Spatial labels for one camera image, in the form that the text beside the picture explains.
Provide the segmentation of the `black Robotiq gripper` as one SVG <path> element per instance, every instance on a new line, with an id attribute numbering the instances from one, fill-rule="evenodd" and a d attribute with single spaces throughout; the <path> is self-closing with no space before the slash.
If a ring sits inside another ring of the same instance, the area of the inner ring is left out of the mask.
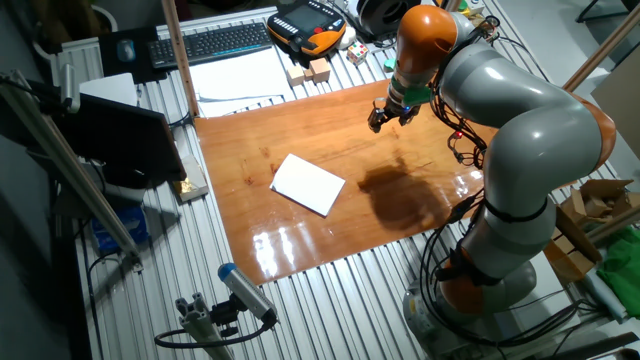
<path id="1" fill-rule="evenodd" d="M 401 100 L 389 95 L 385 98 L 383 108 L 374 108 L 371 111 L 368 117 L 368 127 L 374 133 L 379 133 L 382 125 L 385 124 L 388 119 L 394 118 L 399 118 L 399 124 L 405 126 L 412 122 L 419 111 L 419 105 L 404 105 Z"/>

